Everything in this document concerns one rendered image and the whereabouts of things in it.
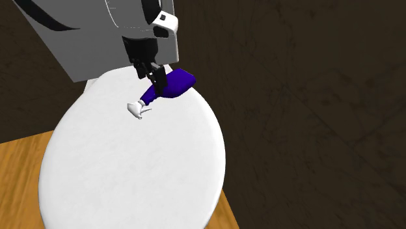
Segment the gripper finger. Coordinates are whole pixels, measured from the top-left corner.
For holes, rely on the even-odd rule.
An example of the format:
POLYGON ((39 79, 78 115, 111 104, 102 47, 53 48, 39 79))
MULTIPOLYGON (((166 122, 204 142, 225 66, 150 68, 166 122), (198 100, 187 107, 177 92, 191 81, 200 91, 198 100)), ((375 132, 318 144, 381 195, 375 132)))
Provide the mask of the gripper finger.
POLYGON ((143 79, 148 76, 150 73, 150 68, 148 67, 148 63, 144 63, 140 60, 133 61, 133 67, 137 71, 137 75, 139 79, 143 79))
POLYGON ((167 87, 167 75, 164 66, 151 62, 146 76, 153 84, 156 94, 161 96, 167 87))

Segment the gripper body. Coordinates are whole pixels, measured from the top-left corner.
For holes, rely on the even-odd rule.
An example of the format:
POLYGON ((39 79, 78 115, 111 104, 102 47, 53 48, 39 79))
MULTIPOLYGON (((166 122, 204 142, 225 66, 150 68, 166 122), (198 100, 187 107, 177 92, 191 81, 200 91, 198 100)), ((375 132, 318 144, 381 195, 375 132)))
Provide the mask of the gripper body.
POLYGON ((143 63, 156 62, 158 44, 156 38, 126 38, 122 37, 130 63, 140 61, 143 63))

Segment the blue spray bottle white nozzle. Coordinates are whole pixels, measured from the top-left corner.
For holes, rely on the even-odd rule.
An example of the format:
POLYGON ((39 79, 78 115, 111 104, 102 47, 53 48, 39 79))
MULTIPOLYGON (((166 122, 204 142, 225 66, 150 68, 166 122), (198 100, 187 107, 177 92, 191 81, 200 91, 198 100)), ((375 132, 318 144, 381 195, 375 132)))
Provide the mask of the blue spray bottle white nozzle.
POLYGON ((167 86, 163 89, 163 92, 157 92, 154 86, 151 85, 138 101, 127 105, 128 111, 140 120, 143 113, 151 110, 148 106, 154 100, 158 98, 177 98, 192 88, 195 83, 196 78, 194 75, 180 68, 175 69, 167 74, 167 86))

